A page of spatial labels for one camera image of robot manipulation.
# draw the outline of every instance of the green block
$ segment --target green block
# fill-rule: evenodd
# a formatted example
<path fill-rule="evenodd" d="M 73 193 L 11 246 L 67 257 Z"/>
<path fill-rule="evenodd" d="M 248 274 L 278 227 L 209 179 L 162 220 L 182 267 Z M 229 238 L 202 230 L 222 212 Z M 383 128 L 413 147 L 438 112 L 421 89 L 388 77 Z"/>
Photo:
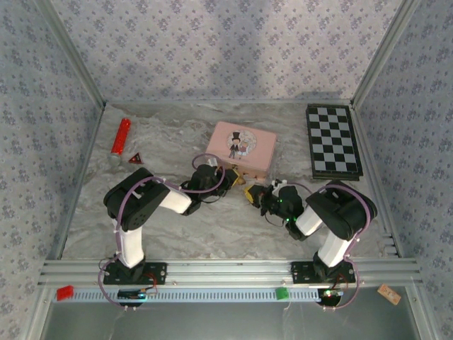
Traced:
<path fill-rule="evenodd" d="M 277 300 L 288 300 L 289 299 L 289 292 L 288 288 L 280 287 L 275 290 L 275 294 L 277 295 Z"/>

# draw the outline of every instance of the wooden tag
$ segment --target wooden tag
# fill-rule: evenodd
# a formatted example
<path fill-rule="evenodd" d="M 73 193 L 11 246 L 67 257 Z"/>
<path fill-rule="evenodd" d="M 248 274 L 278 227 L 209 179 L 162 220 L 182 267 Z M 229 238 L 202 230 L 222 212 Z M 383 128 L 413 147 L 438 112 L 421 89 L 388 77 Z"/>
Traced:
<path fill-rule="evenodd" d="M 381 285 L 377 292 L 394 305 L 397 305 L 399 303 L 399 300 L 401 300 L 401 296 L 397 292 L 392 290 L 388 285 Z"/>

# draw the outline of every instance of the wall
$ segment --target wall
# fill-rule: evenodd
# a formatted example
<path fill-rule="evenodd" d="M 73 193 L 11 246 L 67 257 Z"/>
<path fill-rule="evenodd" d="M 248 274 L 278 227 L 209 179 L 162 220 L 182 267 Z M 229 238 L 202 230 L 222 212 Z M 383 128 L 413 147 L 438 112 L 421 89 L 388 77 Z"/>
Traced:
<path fill-rule="evenodd" d="M 422 0 L 360 108 L 406 256 L 453 338 L 453 5 Z"/>
<path fill-rule="evenodd" d="M 0 12 L 0 339 L 17 339 L 98 110 L 34 3 Z"/>
<path fill-rule="evenodd" d="M 351 98 L 401 0 L 54 0 L 107 101 Z"/>

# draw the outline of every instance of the red block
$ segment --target red block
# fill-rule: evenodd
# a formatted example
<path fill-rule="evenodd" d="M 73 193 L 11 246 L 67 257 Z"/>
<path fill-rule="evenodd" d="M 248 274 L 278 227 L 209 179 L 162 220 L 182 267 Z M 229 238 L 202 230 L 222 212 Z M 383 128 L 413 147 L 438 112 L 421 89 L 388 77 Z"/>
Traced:
<path fill-rule="evenodd" d="M 57 301 L 72 298 L 74 296 L 74 286 L 67 285 L 57 289 Z"/>

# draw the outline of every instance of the pink box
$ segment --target pink box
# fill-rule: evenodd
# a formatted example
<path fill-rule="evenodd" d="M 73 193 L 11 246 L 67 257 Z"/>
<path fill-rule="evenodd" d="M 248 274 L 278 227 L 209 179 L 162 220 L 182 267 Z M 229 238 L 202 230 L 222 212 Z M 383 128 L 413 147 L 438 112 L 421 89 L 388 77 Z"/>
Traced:
<path fill-rule="evenodd" d="M 276 140 L 272 132 L 218 122 L 206 152 L 217 155 L 246 178 L 264 180 Z"/>

